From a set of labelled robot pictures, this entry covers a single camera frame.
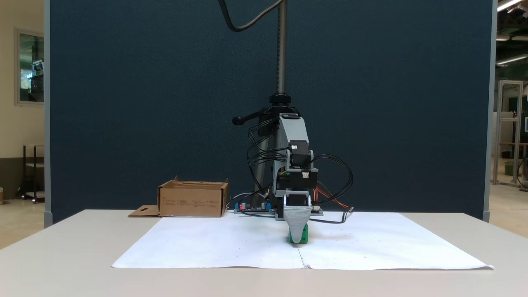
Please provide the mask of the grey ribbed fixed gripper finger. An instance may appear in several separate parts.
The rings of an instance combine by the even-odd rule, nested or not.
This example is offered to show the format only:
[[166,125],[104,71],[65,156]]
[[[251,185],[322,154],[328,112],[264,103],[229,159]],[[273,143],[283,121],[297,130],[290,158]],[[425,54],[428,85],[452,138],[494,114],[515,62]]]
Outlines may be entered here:
[[300,243],[302,233],[311,217],[311,207],[284,207],[283,217],[288,224],[293,243]]

